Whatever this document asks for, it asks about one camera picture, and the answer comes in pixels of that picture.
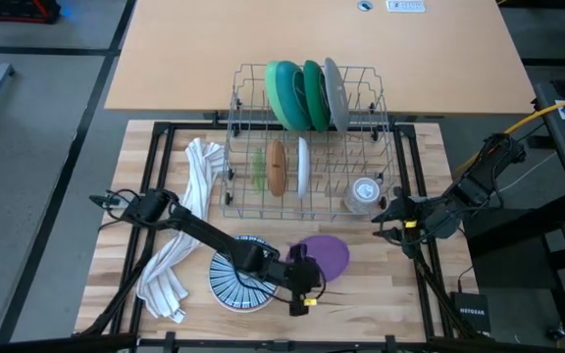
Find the black Netgear box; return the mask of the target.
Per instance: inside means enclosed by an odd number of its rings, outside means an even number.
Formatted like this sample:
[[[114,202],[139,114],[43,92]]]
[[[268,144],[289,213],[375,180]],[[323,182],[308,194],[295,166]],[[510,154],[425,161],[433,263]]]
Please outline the black Netgear box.
[[[483,294],[451,292],[450,297],[460,315],[477,332],[490,335],[488,299]]]

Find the light green bowl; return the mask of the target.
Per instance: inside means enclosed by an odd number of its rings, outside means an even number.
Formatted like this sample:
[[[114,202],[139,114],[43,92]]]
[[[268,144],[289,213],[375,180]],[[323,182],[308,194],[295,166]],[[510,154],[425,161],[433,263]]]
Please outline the light green bowl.
[[[284,111],[283,111],[283,108],[282,108],[282,105],[281,105],[281,100],[280,100],[280,97],[279,97],[278,91],[277,91],[276,78],[277,78],[277,66],[278,66],[278,64],[279,64],[279,61],[270,61],[266,65],[264,79],[265,79],[267,96],[268,96],[268,100],[269,100],[270,106],[272,108],[272,111],[274,112],[278,121],[287,130],[293,130],[292,125],[290,124],[290,122],[286,118],[286,115],[284,114]]]

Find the white power socket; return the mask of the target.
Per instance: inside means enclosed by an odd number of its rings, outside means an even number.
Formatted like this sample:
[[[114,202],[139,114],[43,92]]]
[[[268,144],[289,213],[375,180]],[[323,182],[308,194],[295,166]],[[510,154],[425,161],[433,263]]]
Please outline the white power socket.
[[[391,13],[420,14],[426,12],[424,0],[386,0],[387,10]]]

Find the large grey plate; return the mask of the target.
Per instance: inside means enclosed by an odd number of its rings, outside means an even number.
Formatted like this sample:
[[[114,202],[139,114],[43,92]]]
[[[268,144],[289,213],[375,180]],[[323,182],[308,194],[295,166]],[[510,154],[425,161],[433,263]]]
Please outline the large grey plate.
[[[334,126],[339,132],[347,132],[350,121],[347,93],[339,68],[330,57],[324,61],[324,75]]]

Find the teal bowl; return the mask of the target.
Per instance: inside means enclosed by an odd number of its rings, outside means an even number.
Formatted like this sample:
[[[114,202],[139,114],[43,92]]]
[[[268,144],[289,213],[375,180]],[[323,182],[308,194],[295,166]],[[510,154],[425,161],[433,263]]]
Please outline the teal bowl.
[[[276,67],[276,86],[281,109],[279,121],[287,130],[308,130],[312,124],[302,69],[290,61],[279,61]]]

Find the light wooden desk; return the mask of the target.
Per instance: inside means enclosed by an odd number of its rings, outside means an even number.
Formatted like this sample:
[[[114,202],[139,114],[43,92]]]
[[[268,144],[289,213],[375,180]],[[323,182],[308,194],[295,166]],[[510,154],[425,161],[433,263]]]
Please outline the light wooden desk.
[[[393,113],[526,114],[535,93],[495,0],[137,0],[106,107],[226,109],[243,64],[370,67]]]

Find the patterned beige bowl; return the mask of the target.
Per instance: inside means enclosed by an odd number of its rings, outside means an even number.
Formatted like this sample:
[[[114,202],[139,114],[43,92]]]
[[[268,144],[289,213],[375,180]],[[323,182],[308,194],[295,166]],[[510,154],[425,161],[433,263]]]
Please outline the patterned beige bowl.
[[[353,214],[368,214],[379,203],[379,184],[369,177],[357,178],[348,188],[344,204]]]

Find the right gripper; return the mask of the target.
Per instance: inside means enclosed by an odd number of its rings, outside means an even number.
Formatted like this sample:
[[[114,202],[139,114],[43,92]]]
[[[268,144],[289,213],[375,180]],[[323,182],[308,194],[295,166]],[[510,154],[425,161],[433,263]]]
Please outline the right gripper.
[[[418,230],[426,238],[446,239],[454,234],[454,203],[447,198],[396,197],[371,222],[402,220],[405,231]],[[397,227],[377,230],[374,236],[388,243],[408,242],[406,233]]]

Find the tan wooden plate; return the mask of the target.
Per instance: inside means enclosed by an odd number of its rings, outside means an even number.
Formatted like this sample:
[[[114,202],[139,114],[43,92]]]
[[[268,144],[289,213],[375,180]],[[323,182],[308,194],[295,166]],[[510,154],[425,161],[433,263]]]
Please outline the tan wooden plate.
[[[286,157],[284,145],[280,140],[274,140],[268,143],[266,175],[272,195],[281,197],[286,187]]]

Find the red and black toolbox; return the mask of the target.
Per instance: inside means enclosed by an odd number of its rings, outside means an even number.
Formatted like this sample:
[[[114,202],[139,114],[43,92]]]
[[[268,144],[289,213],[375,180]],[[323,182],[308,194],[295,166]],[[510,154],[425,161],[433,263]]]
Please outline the red and black toolbox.
[[[0,0],[0,22],[52,25],[61,9],[57,0]]]

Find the dark green bowl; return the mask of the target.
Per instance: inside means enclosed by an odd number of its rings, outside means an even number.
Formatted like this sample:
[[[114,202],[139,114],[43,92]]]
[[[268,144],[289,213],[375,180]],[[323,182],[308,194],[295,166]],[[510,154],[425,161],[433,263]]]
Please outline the dark green bowl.
[[[306,60],[303,66],[306,103],[315,131],[326,131],[331,122],[331,111],[326,93],[325,75],[321,66]]]

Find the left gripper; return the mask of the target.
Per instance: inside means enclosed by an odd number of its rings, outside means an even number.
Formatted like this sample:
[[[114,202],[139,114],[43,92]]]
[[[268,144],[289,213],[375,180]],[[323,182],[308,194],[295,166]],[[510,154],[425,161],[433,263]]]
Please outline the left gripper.
[[[287,263],[276,263],[277,285],[289,289],[293,295],[306,295],[323,287],[321,268],[314,259],[306,259],[306,254],[305,244],[293,244],[286,256]]]

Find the blue striped plate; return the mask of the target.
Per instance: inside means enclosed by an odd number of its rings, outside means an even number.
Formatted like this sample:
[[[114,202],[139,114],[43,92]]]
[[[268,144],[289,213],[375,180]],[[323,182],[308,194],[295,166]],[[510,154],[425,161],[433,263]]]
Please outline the blue striped plate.
[[[208,278],[212,294],[214,291],[225,292],[246,288],[258,290],[273,297],[273,294],[278,291],[278,287],[272,283],[237,272],[231,262],[219,252],[216,252],[212,258]]]

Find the black metal table frame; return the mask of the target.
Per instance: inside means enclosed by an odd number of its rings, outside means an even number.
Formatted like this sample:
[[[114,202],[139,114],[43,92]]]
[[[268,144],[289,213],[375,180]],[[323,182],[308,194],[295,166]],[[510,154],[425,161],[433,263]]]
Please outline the black metal table frame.
[[[451,180],[438,124],[402,124],[401,129],[415,130],[418,154],[425,186],[431,195],[446,188]],[[183,150],[195,137],[205,141],[225,142],[227,130],[221,126],[196,122],[130,121],[127,126],[114,187],[140,188],[150,145],[156,185],[169,128],[174,142],[166,186],[184,191],[188,165]],[[286,240],[297,241],[309,235],[335,235],[348,243],[351,262],[341,277],[327,284],[327,291],[307,316],[292,318],[288,306],[274,301],[264,309],[240,314],[222,308],[208,287],[208,267],[213,250],[204,246],[178,264],[178,276],[189,292],[182,301],[186,317],[182,324],[169,319],[154,319],[144,307],[135,307],[134,294],[128,294],[117,333],[132,332],[142,346],[163,346],[168,332],[175,333],[178,348],[245,348],[257,352],[299,350],[381,350],[386,336],[393,336],[401,350],[423,349],[433,333],[443,336],[443,324],[437,298],[427,287],[428,301],[419,293],[424,279],[415,275],[413,261],[398,248],[372,236],[376,225],[369,221],[298,221],[256,220],[223,216],[218,205],[220,181],[213,190],[210,223],[229,234],[262,236],[286,254]],[[146,230],[133,236],[134,255],[129,255],[131,226],[118,224],[98,233],[95,252],[79,306],[74,332],[89,328],[118,291],[122,272],[133,267],[147,239]],[[437,241],[437,255],[447,292],[457,289],[458,276],[472,265],[465,235]]]

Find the small white plate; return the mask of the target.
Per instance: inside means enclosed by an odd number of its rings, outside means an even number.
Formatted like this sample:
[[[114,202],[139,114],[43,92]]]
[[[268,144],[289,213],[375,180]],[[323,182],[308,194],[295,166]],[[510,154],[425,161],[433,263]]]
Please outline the small white plate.
[[[298,189],[297,194],[303,199],[308,192],[310,177],[310,153],[307,141],[303,137],[298,138]]]

